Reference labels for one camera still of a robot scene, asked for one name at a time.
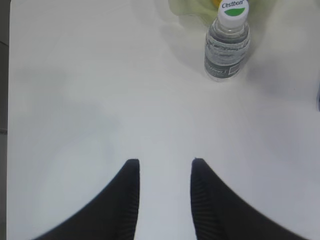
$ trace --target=yellow object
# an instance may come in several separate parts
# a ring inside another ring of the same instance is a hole
[[[217,8],[219,8],[219,5],[220,5],[221,1],[222,1],[222,0],[212,0],[213,4],[214,4]]]

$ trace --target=table surface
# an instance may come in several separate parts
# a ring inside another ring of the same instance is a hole
[[[319,1],[279,0],[264,23],[251,26],[260,39],[243,71],[216,83],[206,28],[166,0],[12,0],[7,239],[53,228],[139,158],[135,239],[195,240],[199,157],[257,210],[319,240]]]

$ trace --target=green logo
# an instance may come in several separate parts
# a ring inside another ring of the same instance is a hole
[[[235,16],[239,16],[240,14],[242,14],[245,11],[245,9],[246,9],[245,7],[244,8],[233,8],[233,9],[229,9],[224,12],[228,16],[235,17]]]

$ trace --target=white tabletop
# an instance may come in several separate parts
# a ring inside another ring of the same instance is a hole
[[[194,157],[320,240],[316,0],[279,0],[227,83],[204,73],[206,28],[166,0],[12,0],[10,24],[8,240],[63,222],[130,158],[141,163],[135,239],[195,240]]]

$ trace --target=plastic bag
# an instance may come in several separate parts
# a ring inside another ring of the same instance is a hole
[[[248,22],[251,31],[251,53],[263,38],[266,22],[276,1],[248,0],[250,6]],[[207,27],[212,24],[218,14],[218,8],[214,5],[213,0],[168,0],[168,3],[173,14],[177,16],[197,16]]]

